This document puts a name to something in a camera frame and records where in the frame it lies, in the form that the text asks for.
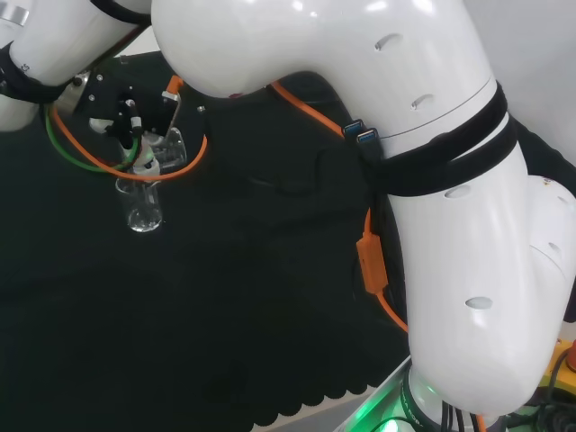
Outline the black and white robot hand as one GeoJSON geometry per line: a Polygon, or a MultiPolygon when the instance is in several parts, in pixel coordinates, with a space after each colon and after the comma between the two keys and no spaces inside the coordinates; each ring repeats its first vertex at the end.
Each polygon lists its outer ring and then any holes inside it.
{"type": "Polygon", "coordinates": [[[134,77],[94,72],[73,114],[88,119],[93,131],[119,142],[124,172],[157,176],[161,164],[154,150],[173,127],[183,85],[179,76],[152,88],[134,77]]]}

